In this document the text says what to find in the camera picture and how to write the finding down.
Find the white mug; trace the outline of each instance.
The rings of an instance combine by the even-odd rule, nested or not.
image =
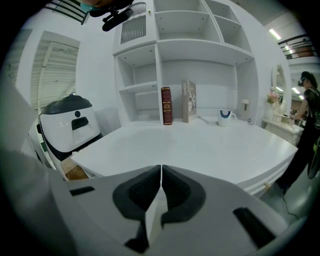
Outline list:
[[[220,109],[219,118],[218,118],[219,126],[221,126],[221,127],[230,126],[231,125],[232,116],[235,117],[234,121],[236,121],[237,120],[237,116],[234,113],[232,113],[232,111]]]

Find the red book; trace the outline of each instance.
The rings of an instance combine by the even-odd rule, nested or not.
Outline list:
[[[162,112],[163,112],[163,124],[165,126],[172,125],[172,100],[171,91],[169,87],[161,88],[162,96]]]

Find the black pants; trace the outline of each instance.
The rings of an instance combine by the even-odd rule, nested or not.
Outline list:
[[[291,186],[303,172],[307,164],[311,164],[314,158],[314,144],[320,136],[312,120],[307,120],[300,141],[297,145],[298,151],[295,153],[290,165],[279,179],[283,185]]]

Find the vanity table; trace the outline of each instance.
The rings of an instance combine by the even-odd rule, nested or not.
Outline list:
[[[297,148],[258,126],[175,119],[169,126],[121,127],[71,159],[98,177],[169,165],[238,185],[259,196],[288,167]]]
[[[275,122],[266,119],[262,121],[266,123],[265,129],[267,131],[279,136],[294,146],[298,144],[301,133],[304,130],[300,126],[286,122]]]

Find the ceiling light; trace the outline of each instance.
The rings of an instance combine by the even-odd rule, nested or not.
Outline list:
[[[278,39],[278,40],[281,39],[281,36],[278,35],[277,32],[274,31],[272,28],[269,30],[269,32],[270,32],[272,35],[274,35],[274,37],[275,37],[276,39]]]
[[[298,91],[298,89],[297,88],[292,88],[292,90],[296,93],[296,94],[300,94],[300,91]]]

